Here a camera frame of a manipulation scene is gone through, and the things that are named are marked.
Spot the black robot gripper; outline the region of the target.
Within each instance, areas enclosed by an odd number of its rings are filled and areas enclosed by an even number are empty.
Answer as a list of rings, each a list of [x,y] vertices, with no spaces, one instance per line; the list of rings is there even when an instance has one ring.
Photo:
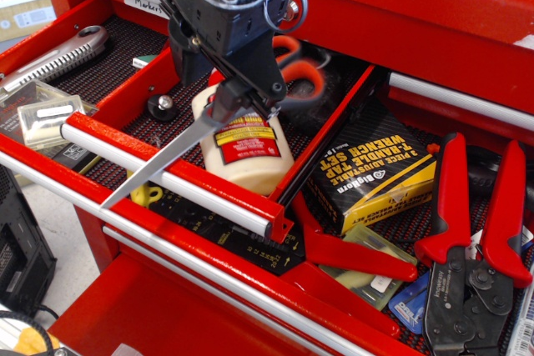
[[[269,120],[287,93],[275,61],[272,39],[290,0],[161,0],[169,16],[169,46],[184,86],[217,68],[225,78],[216,86],[211,118],[230,122],[252,108]],[[308,2],[301,0],[300,16]]]

